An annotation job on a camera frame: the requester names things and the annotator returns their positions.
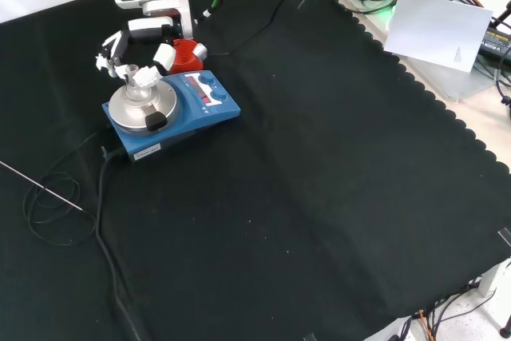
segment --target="black tablecloth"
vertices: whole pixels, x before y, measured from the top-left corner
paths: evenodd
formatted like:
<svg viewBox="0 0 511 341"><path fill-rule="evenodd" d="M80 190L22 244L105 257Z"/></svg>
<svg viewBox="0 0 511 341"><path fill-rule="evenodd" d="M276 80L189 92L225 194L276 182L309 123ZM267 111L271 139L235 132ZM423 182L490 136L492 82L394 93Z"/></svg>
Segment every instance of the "black tablecloth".
<svg viewBox="0 0 511 341"><path fill-rule="evenodd" d="M229 51L278 1L224 0L196 37ZM105 125L120 83L96 71L97 43L140 16L80 0L0 26L0 160L40 177ZM507 167L332 0L286 0L206 67L241 116L109 174L105 237L155 340L359 341L509 254ZM87 209L115 140L60 167ZM97 245L43 244L27 183L0 183L2 338L126 339Z"/></svg>

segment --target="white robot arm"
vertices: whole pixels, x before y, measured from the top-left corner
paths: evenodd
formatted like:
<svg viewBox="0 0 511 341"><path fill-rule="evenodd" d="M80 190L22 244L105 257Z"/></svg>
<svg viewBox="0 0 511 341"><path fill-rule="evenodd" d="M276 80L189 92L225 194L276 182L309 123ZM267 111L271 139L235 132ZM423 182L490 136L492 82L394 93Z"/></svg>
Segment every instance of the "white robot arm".
<svg viewBox="0 0 511 341"><path fill-rule="evenodd" d="M153 59L153 66L144 73L152 76L145 79L157 81L172 68L176 51L172 47L174 38L193 39L192 15L188 0L115 0L124 9L141 8L145 16L132 20L127 28L107 38L96 56L96 67L107 69L111 77L126 78L126 65L122 56L129 43L159 40L160 46ZM207 56L206 48L199 44L194 54L202 61Z"/></svg>

